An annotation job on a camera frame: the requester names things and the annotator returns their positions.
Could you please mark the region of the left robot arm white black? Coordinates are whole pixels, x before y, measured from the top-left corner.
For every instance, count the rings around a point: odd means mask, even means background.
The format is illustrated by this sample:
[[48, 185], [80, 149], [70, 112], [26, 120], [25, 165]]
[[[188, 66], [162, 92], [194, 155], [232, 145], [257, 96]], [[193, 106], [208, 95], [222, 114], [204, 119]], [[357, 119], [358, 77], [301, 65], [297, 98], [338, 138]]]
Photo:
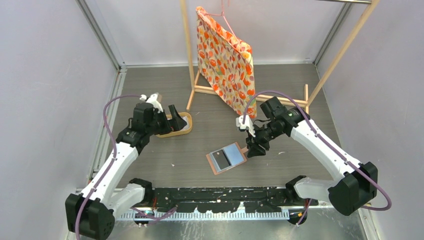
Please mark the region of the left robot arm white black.
[[99, 172], [80, 193], [67, 197], [67, 227], [77, 238], [106, 240], [118, 217], [137, 204], [148, 207], [153, 202], [152, 183], [140, 178], [130, 180], [119, 193], [114, 191], [151, 136], [178, 132], [187, 125], [174, 105], [168, 109], [169, 115], [157, 103], [138, 103]]

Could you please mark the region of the white VIP card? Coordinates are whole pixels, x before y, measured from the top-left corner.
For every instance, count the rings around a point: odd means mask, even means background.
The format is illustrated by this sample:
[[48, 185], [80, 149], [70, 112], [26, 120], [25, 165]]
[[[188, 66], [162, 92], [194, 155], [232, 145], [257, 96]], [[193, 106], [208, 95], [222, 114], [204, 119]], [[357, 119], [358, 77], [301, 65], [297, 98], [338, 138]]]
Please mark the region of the white VIP card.
[[192, 129], [192, 117], [190, 114], [184, 114], [181, 117], [185, 121], [185, 126], [181, 129], [181, 131], [189, 133]]

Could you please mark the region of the pink blue card holder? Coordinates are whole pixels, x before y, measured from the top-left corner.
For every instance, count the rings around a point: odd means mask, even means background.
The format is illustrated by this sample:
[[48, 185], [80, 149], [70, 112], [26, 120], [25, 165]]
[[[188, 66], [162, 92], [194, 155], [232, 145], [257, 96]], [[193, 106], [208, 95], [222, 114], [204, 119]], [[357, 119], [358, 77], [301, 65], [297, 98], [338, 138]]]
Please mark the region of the pink blue card holder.
[[[231, 166], [224, 168], [224, 169], [218, 168], [218, 166], [215, 163], [215, 160], [212, 156], [212, 153], [216, 152], [218, 150], [224, 150], [228, 160], [231, 163]], [[221, 174], [225, 171], [228, 171], [228, 170], [230, 170], [230, 169], [232, 169], [236, 166], [239, 166], [240, 164], [243, 164], [247, 161], [248, 148], [247, 147], [241, 148], [237, 142], [234, 142], [232, 144], [224, 146], [224, 147], [222, 147], [218, 150], [214, 150], [214, 151], [207, 153], [205, 155], [214, 175], [219, 175], [219, 174]]]

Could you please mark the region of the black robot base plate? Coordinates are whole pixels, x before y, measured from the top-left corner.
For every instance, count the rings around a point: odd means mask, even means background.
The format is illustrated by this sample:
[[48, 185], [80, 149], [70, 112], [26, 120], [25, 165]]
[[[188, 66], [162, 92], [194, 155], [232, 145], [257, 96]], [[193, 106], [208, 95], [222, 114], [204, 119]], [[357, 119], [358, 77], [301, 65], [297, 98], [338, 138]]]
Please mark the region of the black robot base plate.
[[156, 187], [146, 201], [135, 208], [154, 208], [178, 213], [234, 213], [241, 205], [247, 213], [276, 213], [282, 207], [306, 206], [304, 199], [293, 200], [283, 187]]

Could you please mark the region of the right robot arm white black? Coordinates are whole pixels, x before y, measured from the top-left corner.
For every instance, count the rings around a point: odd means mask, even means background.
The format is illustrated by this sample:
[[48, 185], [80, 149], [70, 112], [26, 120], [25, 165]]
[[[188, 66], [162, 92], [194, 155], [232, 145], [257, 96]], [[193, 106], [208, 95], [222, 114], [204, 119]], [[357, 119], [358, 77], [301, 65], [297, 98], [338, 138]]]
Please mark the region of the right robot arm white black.
[[277, 97], [260, 105], [265, 123], [254, 124], [249, 115], [239, 116], [236, 125], [247, 131], [248, 158], [264, 156], [270, 141], [286, 135], [305, 147], [327, 170], [331, 180], [299, 175], [285, 185], [285, 198], [291, 205], [304, 199], [330, 203], [340, 214], [349, 216], [377, 196], [378, 169], [349, 155], [327, 137], [301, 108], [283, 106]]

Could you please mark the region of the black credit card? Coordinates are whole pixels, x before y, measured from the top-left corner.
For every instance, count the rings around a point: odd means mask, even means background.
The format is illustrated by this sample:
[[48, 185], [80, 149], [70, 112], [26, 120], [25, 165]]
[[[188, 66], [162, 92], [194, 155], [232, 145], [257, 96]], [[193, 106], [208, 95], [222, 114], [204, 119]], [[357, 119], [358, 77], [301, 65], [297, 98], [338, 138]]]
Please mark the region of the black credit card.
[[231, 166], [231, 163], [223, 149], [213, 152], [212, 157], [220, 170]]

